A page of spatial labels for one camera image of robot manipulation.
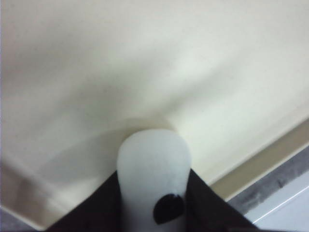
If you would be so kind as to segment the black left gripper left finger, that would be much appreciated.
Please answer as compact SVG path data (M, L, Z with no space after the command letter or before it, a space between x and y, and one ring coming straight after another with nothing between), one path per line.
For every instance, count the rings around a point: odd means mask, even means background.
M114 172L88 198L48 227L49 232L120 232L121 192Z

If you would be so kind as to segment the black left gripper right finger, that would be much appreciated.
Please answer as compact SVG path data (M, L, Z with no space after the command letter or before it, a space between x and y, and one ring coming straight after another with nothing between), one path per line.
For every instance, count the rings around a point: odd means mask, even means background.
M191 169L185 193L187 232L257 232L252 222L217 195Z

